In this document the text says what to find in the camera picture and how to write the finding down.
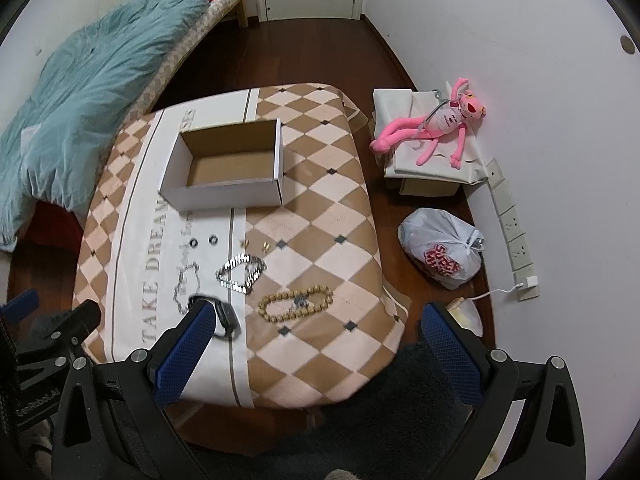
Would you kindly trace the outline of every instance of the pink stuffed toy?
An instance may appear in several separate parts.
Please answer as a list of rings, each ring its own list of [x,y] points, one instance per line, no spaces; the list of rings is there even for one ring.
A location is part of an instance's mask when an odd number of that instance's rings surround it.
[[[486,109],[482,103],[468,90],[458,95],[460,88],[468,83],[468,79],[458,79],[451,89],[451,101],[449,107],[440,108],[433,117],[422,124],[429,116],[396,119],[391,121],[382,130],[380,136],[370,145],[370,149],[375,153],[386,153],[391,147],[402,140],[407,139],[431,139],[427,150],[418,158],[416,164],[423,165],[431,158],[433,152],[438,147],[440,137],[458,131],[458,147],[451,155],[451,167],[460,169],[462,152],[465,149],[466,123],[484,117]]]

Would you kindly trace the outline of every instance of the wooden bead bracelet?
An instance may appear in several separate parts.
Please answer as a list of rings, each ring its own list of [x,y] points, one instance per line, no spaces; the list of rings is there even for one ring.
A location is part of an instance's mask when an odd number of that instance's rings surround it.
[[[274,301],[294,300],[295,298],[299,297],[303,297],[306,299],[312,294],[317,294],[318,292],[321,292],[326,296],[326,298],[319,304],[313,306],[309,305],[292,308],[288,312],[280,314],[279,316],[273,316],[267,312],[267,307]],[[287,292],[278,292],[276,294],[266,295],[258,302],[258,314],[260,314],[262,318],[269,323],[283,323],[285,321],[297,319],[299,317],[312,316],[313,314],[322,312],[323,310],[327,310],[329,308],[329,305],[331,305],[333,302],[334,292],[328,286],[315,285],[310,286],[307,290],[304,291],[289,290]]]

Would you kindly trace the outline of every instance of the blue comforter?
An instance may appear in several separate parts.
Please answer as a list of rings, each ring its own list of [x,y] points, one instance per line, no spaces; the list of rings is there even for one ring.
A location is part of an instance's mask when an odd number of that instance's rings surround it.
[[[207,0],[134,0],[73,33],[0,136],[0,249],[36,200],[85,215],[117,127]],[[40,125],[20,150],[21,132]]]

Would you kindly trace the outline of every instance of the white covered box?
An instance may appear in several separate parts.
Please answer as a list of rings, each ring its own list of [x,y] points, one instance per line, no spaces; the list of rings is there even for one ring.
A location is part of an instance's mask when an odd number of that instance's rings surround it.
[[[178,133],[160,195],[178,211],[282,205],[280,120]]]

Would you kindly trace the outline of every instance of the plush toy hand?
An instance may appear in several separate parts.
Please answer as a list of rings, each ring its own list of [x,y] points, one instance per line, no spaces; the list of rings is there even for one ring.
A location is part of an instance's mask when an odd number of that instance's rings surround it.
[[[453,155],[451,155],[451,167],[454,170],[459,170],[460,169],[460,162],[462,161],[460,159],[461,156],[462,156],[462,154],[458,154],[458,153],[454,153]]]

